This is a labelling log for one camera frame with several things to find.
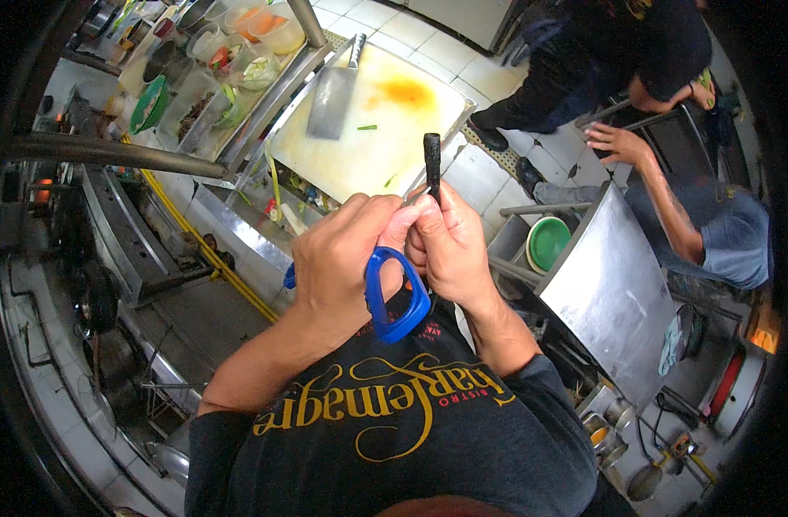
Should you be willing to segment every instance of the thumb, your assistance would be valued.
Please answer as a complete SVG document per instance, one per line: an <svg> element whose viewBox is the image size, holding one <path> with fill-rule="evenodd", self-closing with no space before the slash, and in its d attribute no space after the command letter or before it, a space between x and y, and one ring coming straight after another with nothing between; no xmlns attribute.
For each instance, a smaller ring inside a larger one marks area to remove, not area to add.
<svg viewBox="0 0 788 517"><path fill-rule="evenodd" d="M425 252L429 255L451 253L455 242L449 234L445 218L434 198L424 195L414 206L420 209L420 216L414 226L425 244Z"/></svg>
<svg viewBox="0 0 788 517"><path fill-rule="evenodd" d="M405 250L405 239L408 237L408 230L414 221L420 216L420 210L414 206L405 207L394 212L388 225L377 238L377 246L388 246L398 252Z"/></svg>

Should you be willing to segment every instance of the sliced tomato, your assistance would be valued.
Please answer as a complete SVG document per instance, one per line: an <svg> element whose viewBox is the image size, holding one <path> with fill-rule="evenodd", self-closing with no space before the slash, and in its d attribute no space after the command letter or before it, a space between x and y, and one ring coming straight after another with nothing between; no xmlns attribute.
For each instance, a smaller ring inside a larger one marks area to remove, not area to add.
<svg viewBox="0 0 788 517"><path fill-rule="evenodd" d="M227 47L222 47L216 50L216 53L213 54L213 57L210 59L208 63L209 67L218 70L227 64Z"/></svg>

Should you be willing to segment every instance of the black t-shirt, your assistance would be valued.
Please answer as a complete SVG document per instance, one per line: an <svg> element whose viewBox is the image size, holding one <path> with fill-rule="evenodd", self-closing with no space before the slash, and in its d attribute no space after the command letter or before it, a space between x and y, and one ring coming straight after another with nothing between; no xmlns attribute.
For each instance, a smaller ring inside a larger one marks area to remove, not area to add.
<svg viewBox="0 0 788 517"><path fill-rule="evenodd" d="M649 96L668 102L712 58L707 26L693 0L567 0L574 23L597 59L629 81L641 77Z"/></svg>
<svg viewBox="0 0 788 517"><path fill-rule="evenodd" d="M592 445L552 362L538 355L501 380L442 304L393 345L364 327L256 417L195 419L185 513L368 515L436 495L583 511Z"/></svg>

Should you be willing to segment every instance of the black shoe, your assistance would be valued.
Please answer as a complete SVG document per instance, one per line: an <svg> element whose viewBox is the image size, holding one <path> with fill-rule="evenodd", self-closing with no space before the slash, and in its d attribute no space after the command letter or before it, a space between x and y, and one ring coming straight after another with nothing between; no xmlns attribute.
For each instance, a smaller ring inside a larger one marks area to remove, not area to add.
<svg viewBox="0 0 788 517"><path fill-rule="evenodd" d="M480 129L474 125L474 122L471 121L471 118L466 120L466 124L471 128L472 131L475 132L475 134L477 134L478 137L480 137L483 145L494 152L503 152L504 150L509 149L509 141L505 139L503 133L499 132L498 130Z"/></svg>
<svg viewBox="0 0 788 517"><path fill-rule="evenodd" d="M525 156L517 160L514 172L517 173L517 180L520 182L520 186L523 187L526 195L530 199L534 199L534 185L544 181L543 175Z"/></svg>

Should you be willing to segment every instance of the white cutting board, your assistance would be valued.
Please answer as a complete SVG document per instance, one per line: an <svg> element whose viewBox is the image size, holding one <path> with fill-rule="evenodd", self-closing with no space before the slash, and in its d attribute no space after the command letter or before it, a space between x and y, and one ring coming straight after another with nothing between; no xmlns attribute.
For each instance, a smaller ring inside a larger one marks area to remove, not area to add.
<svg viewBox="0 0 788 517"><path fill-rule="evenodd" d="M349 54L336 66L346 66ZM276 132L271 153L338 202L357 192L405 194L425 168L423 134L445 137L472 103L371 43L362 51L341 140L306 137L313 98L311 92ZM376 130L357 130L372 124Z"/></svg>

